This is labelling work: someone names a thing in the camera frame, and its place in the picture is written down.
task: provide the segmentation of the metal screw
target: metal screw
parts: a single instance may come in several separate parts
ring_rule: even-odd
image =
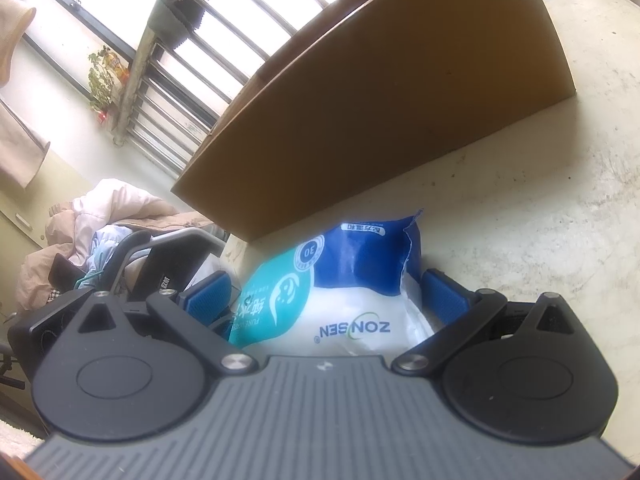
[[[422,370],[426,368],[429,364],[429,360],[420,354],[407,354],[402,355],[398,358],[398,366],[402,368],[402,370],[407,370],[408,372],[415,372],[416,370]]]
[[[247,354],[229,354],[225,355],[220,361],[223,367],[228,370],[247,370],[254,360],[249,357]]]

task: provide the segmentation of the blue and white bag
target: blue and white bag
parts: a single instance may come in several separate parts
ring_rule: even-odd
[[[420,312],[416,216],[343,223],[262,264],[229,341],[269,355],[395,357],[433,335]]]

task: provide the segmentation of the blue gripper pad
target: blue gripper pad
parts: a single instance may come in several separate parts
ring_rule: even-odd
[[[437,269],[427,269],[420,280],[422,306],[433,312],[444,325],[465,314],[476,295]]]
[[[178,306],[204,325],[213,323],[231,299],[231,277],[214,272],[178,295]]]

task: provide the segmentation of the brown cardboard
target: brown cardboard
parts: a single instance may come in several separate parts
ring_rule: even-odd
[[[575,92],[542,0],[369,0],[266,80],[174,187],[245,240]]]
[[[264,63],[244,85],[233,102],[226,108],[211,133],[200,145],[198,153],[213,139],[224,126],[233,119],[244,106],[276,77],[286,66],[320,39],[328,30],[335,27],[344,18],[369,0],[335,0],[314,19],[302,27],[290,41],[287,41]]]

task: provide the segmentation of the gray ribbed plate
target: gray ribbed plate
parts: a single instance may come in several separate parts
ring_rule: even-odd
[[[27,463],[44,480],[616,480],[630,465],[593,437],[555,447],[496,440],[431,383],[377,357],[271,358],[222,380],[172,431],[121,446],[54,435]]]

